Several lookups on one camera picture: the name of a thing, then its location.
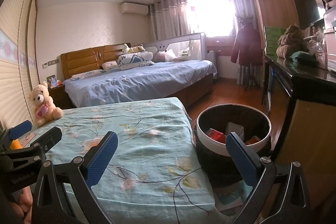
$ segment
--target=green box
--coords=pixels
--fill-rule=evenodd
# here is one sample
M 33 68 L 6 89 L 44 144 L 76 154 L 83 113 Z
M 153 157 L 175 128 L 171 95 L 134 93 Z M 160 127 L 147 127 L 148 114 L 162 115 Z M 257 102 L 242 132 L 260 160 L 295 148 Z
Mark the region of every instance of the green box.
M 277 49 L 276 48 L 268 48 L 268 47 L 266 47 L 265 48 L 265 53 L 267 55 L 274 55 L 274 56 L 276 56 L 277 55 Z
M 272 27 L 272 26 L 265 26 L 264 31 L 265 31 L 265 33 L 283 35 L 286 32 L 286 29 L 285 28 Z
M 282 34 L 265 33 L 266 40 L 278 41 Z
M 278 41 L 266 40 L 266 47 L 278 48 Z

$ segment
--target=trash can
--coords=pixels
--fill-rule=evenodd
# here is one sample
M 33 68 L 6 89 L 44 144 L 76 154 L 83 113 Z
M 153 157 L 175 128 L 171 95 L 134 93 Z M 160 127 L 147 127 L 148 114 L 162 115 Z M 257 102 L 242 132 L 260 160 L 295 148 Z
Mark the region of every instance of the trash can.
M 223 104 L 207 108 L 197 118 L 194 135 L 199 163 L 208 175 L 212 187 L 225 187 L 242 180 L 226 150 L 226 145 L 206 135 L 210 128 L 225 133 L 229 122 L 244 127 L 244 142 L 253 136 L 259 137 L 261 141 L 248 147 L 260 157 L 270 156 L 271 123 L 264 113 L 239 104 Z

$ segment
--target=photo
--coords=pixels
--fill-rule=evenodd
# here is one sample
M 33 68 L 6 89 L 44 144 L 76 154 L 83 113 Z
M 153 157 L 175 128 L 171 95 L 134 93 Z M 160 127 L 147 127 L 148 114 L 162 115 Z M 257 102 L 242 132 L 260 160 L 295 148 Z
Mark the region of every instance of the photo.
M 53 89 L 55 87 L 58 87 L 58 82 L 57 82 L 57 79 L 56 79 L 55 75 L 51 75 L 51 76 L 47 77 L 47 82 L 48 82 L 49 88 L 51 88 L 51 89 Z

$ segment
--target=bed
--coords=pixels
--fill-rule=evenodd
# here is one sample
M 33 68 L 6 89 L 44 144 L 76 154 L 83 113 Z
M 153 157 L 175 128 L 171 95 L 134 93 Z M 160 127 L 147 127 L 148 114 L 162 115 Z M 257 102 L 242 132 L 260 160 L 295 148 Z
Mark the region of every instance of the bed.
M 202 60 L 157 63 L 125 71 L 112 69 L 78 81 L 71 81 L 69 78 L 79 73 L 102 69 L 103 63 L 117 60 L 122 55 L 123 44 L 62 54 L 65 91 L 76 107 L 165 97 L 177 97 L 187 107 L 213 89 L 213 73 L 216 68 L 205 60 L 205 35 L 191 34 L 145 45 L 146 49 L 154 47 L 163 51 L 170 44 L 192 39 L 200 40 Z
M 34 139 L 54 126 L 63 132 L 47 154 L 54 164 L 84 155 L 108 131 L 117 133 L 117 151 L 92 187 L 115 224 L 229 222 L 215 208 L 192 145 L 190 119 L 177 98 L 68 109 L 35 130 Z M 66 189 L 73 201 L 71 187 Z

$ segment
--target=brown teddy bear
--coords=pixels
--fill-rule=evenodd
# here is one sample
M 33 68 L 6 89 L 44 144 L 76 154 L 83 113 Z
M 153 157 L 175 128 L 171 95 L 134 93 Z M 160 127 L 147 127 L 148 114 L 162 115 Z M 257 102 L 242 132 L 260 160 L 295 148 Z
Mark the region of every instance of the brown teddy bear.
M 29 100 L 34 105 L 34 126 L 41 127 L 53 119 L 63 117 L 63 110 L 56 107 L 52 97 L 49 96 L 48 84 L 46 82 L 37 85 L 30 92 Z
M 304 51 L 303 36 L 299 27 L 291 25 L 278 41 L 277 56 L 289 58 L 294 52 Z

